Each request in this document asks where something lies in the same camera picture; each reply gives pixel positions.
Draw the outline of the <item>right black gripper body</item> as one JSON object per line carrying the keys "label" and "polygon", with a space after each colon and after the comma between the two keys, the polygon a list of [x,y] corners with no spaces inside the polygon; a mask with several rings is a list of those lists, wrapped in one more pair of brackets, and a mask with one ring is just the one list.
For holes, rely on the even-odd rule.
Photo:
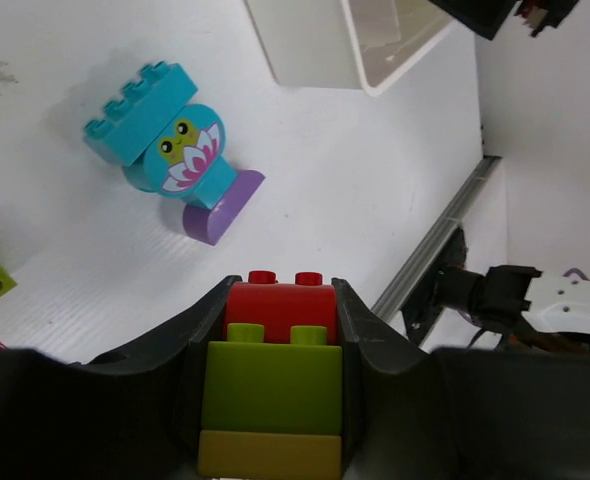
{"label": "right black gripper body", "polygon": [[520,17],[537,37],[546,28],[557,28],[578,0],[430,0],[430,3],[477,35],[493,40],[510,16]]}

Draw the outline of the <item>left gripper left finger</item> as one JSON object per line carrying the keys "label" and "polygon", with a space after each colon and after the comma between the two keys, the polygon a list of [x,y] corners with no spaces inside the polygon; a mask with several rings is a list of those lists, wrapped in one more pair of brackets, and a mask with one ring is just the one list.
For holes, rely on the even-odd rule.
{"label": "left gripper left finger", "polygon": [[207,346],[234,282],[86,364],[0,349],[0,479],[196,478]]}

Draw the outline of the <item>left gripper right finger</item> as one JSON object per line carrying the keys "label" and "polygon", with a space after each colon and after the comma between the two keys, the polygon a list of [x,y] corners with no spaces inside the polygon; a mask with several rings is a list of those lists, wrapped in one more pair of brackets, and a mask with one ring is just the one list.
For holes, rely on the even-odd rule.
{"label": "left gripper right finger", "polygon": [[347,479],[590,479],[590,355],[424,352],[334,279]]}

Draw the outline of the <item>red green yellow lego stack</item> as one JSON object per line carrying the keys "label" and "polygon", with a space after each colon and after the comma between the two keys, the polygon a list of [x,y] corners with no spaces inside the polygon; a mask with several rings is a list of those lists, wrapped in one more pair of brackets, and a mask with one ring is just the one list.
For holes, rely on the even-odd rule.
{"label": "red green yellow lego stack", "polygon": [[215,479],[342,475],[343,350],[337,299],[315,272],[232,286],[207,346],[197,472]]}

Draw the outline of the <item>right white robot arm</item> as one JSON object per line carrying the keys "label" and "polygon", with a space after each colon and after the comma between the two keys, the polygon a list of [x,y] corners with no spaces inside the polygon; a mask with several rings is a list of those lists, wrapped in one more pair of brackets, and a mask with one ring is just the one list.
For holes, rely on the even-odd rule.
{"label": "right white robot arm", "polygon": [[[510,13],[530,35],[558,27],[575,1],[436,1],[478,35],[492,40]],[[590,355],[590,281],[556,277],[531,266],[501,265],[484,275],[441,264],[430,277],[429,301],[459,312],[479,328],[527,348]]]}

